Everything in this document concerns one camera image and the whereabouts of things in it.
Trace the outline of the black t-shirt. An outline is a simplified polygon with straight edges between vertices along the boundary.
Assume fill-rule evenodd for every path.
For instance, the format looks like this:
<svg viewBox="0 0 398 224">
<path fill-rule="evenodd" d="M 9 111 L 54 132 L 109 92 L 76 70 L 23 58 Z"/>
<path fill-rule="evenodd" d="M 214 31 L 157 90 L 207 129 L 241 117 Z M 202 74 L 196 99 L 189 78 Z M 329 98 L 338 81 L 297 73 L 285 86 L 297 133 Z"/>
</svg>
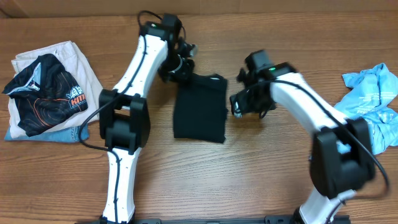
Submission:
<svg viewBox="0 0 398 224">
<path fill-rule="evenodd" d="M 227 79 L 216 73 L 194 73 L 188 83 L 180 84 L 173 115 L 174 137 L 224 143 L 227 87 Z"/>
</svg>

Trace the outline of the light blue t-shirt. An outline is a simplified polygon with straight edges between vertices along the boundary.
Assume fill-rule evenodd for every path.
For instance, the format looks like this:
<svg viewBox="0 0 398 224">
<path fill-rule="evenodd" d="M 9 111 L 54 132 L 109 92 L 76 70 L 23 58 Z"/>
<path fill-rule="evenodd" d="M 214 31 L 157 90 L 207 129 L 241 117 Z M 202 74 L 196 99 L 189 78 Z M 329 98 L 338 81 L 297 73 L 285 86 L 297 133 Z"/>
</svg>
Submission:
<svg viewBox="0 0 398 224">
<path fill-rule="evenodd" d="M 397 112 L 388 107 L 397 98 L 397 77 L 385 63 L 342 75 L 347 93 L 335 108 L 350 119 L 363 118 L 369 126 L 373 154 L 397 146 Z"/>
</svg>

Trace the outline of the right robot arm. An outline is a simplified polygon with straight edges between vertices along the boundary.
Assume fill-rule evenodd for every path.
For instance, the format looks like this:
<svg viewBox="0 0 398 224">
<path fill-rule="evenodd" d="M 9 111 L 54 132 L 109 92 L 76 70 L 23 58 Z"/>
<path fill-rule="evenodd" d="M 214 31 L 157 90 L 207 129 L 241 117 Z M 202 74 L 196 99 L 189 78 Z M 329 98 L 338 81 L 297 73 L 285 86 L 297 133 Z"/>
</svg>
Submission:
<svg viewBox="0 0 398 224">
<path fill-rule="evenodd" d="M 271 215 L 265 222 L 349 223 L 348 217 L 336 213 L 375 176 L 367 122 L 349 119 L 330 106 L 291 64 L 273 64 L 264 50 L 244 61 L 246 67 L 236 78 L 244 90 L 229 98 L 232 114 L 240 118 L 257 113 L 263 118 L 280 104 L 312 139 L 310 196 L 293 215 Z"/>
</svg>

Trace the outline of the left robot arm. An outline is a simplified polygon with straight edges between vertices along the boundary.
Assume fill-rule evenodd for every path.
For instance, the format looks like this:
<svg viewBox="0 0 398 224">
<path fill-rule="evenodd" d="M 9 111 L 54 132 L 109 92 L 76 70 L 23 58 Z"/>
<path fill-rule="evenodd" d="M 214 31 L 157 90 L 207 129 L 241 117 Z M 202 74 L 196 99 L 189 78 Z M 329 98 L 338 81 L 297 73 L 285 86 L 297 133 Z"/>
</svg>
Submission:
<svg viewBox="0 0 398 224">
<path fill-rule="evenodd" d="M 156 75 L 163 82 L 187 83 L 196 45 L 185 41 L 181 20 L 165 14 L 139 26 L 136 52 L 112 90 L 99 97 L 99 131 L 109 161 L 108 195 L 99 223 L 134 223 L 134 187 L 139 154 L 150 133 L 147 95 Z"/>
</svg>

